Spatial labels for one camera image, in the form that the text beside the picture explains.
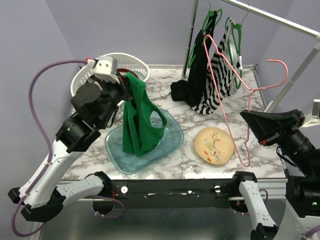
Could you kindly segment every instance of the blue tray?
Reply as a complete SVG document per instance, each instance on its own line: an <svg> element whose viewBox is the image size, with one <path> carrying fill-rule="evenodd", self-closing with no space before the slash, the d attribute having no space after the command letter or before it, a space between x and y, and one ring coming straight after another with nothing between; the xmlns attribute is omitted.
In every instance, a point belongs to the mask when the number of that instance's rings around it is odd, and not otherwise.
<svg viewBox="0 0 320 240"><path fill-rule="evenodd" d="M123 174L135 174L142 169L165 158L175 150L181 147L184 142L184 132L174 119L174 117L166 110L160 110L167 119L167 125L164 130L164 136L160 140L158 146L143 156L136 156L132 153L123 152L123 126L119 126L105 138L105 148L112 160L115 168ZM162 120L160 116L153 112L150 122L154 127L161 127Z"/></svg>

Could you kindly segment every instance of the gray floor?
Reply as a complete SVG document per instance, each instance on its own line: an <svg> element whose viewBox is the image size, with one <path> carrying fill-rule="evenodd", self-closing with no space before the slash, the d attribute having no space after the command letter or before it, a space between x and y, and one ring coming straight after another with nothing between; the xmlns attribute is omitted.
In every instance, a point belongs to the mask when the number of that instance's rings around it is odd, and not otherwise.
<svg viewBox="0 0 320 240"><path fill-rule="evenodd" d="M284 201L270 200L267 208L279 226ZM102 219L94 215L91 201L78 201L48 222L40 239L248 240L250 232L250 216L230 209L129 209L119 219Z"/></svg>

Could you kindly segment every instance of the metal hanger hook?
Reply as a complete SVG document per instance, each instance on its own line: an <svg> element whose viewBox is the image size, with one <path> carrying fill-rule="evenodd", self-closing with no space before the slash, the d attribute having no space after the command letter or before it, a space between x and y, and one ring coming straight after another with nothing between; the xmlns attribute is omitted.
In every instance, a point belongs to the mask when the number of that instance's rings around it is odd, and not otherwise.
<svg viewBox="0 0 320 240"><path fill-rule="evenodd" d="M248 12L246 13L245 17L242 19L241 26L244 23L244 20L246 19L246 17L248 17L249 12L250 12L250 5L249 5L249 3L247 3L247 4L248 4Z"/></svg>
<svg viewBox="0 0 320 240"><path fill-rule="evenodd" d="M208 4L210 4L209 6L209 11L211 10L211 2L209 2L209 0L206 0L208 2Z"/></svg>

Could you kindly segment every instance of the pink hanger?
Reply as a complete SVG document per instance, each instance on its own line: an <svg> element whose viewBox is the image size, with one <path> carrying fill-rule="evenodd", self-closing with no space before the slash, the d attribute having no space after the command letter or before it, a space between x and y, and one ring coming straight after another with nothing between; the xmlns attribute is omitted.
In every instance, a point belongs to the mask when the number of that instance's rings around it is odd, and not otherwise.
<svg viewBox="0 0 320 240"><path fill-rule="evenodd" d="M281 63L283 66L284 66L284 69L285 69L285 77L283 79L283 81L279 84L275 84L275 85L270 85L270 86L263 86L263 87L259 87L259 88L250 88L246 85L246 83L242 80L242 78L239 76L239 74L236 72L236 70L234 69L234 67L230 64L230 62L228 61L228 59L226 58L225 55L223 55L219 49L218 49L218 46L215 42L215 40L212 38L212 36L210 36L209 34L204 36L203 38L203 43L204 43L204 48L205 48L205 53L206 53L206 57L207 57L207 60L208 60L208 63L209 63L209 67L210 67L210 71L211 71L211 75L212 75L212 81L213 81L213 84L214 84L214 87L215 87L215 90L217 93L219 93L219 90L218 90L218 87L217 87L217 84L216 84L216 80L215 80L215 76L214 76L214 71L212 70L212 66L211 66L211 59L210 59L210 56L209 56L209 52L208 52L208 49L207 49L207 45L206 45L206 40L207 38L210 38L210 40L212 41L212 43L214 44L215 46L215 49L216 49L216 53L220 56L223 57L224 61L226 61L226 63L230 66L230 68L232 69L232 71L235 73L235 75L237 76L237 78L242 82L243 86L248 90L248 91L252 91L250 94L249 94L249 100L248 100L248 111L250 111L250 104L251 104L251 96L252 94L254 94L256 91L260 91L260 90L265 90L265 89L270 89L270 88L275 88L275 87L278 87L282 84L285 83L285 81L288 79L288 66L281 60L277 60L277 59L268 59L267 61L268 62L276 62L276 63ZM219 99L219 102L220 102L220 105L221 105L221 109L222 109L222 112L223 112L223 116L224 116L224 119L225 119L225 122L226 122L226 126L229 130L229 133L230 133L230 136L231 136L231 139L233 141L233 145L235 147L235 150L236 150L236 153L239 157L239 160L241 162L241 164L244 166L244 167L249 167L250 164L251 164L251 159L250 159L250 151L249 151L249 148L247 146L247 142L249 140L249 135L250 135L250 128L249 126L247 127L247 138L244 142L244 145L245 145L245 148L246 148L246 151L248 153L248 164L245 165L241 159L241 156L240 156L240 153L239 153L239 150L237 148L237 145L236 145L236 142L234 140L234 137L232 135L232 132L231 132L231 129L230 129L230 126L229 126L229 123L228 123L228 119L227 119L227 116L226 116L226 113L225 113L225 110L224 110L224 107L223 107L223 104L222 104L222 101L221 101L221 98L220 98L220 95L218 94L218 99Z"/></svg>

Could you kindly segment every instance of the gray wall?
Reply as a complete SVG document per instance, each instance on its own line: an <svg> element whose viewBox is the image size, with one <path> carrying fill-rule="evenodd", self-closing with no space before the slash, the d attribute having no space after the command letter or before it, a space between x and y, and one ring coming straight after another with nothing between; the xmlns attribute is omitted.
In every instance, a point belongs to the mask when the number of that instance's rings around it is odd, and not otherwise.
<svg viewBox="0 0 320 240"><path fill-rule="evenodd" d="M73 55L43 0L2 1L0 30L0 239L13 240L15 205L7 192L23 185L48 152L29 110L29 84L40 68ZM34 89L36 112L51 140L70 111L75 70L74 65L52 69ZM17 222L21 232L30 232L20 214Z"/></svg>
<svg viewBox="0 0 320 240"><path fill-rule="evenodd" d="M319 0L295 0L286 18L305 27L320 31ZM281 26L265 50L258 65L258 77L262 86L275 84L284 77L284 69L278 63L267 63L267 59L281 59L289 68L289 79L296 72L316 44L316 40L300 32ZM312 102L320 94L320 54L313 60L308 69L298 79L275 112L286 112L293 109L311 113ZM271 88L264 92L269 102L280 93L281 88ZM303 130L312 143L320 147L320 126Z"/></svg>
<svg viewBox="0 0 320 240"><path fill-rule="evenodd" d="M147 64L183 64L193 0L45 0L76 58L123 52ZM215 31L220 41L227 17L241 22L246 11L220 0L211 9L223 8ZM285 16L293 0L247 0L249 4ZM209 10L199 1L195 34ZM244 64L257 64L279 25L253 14L243 24Z"/></svg>

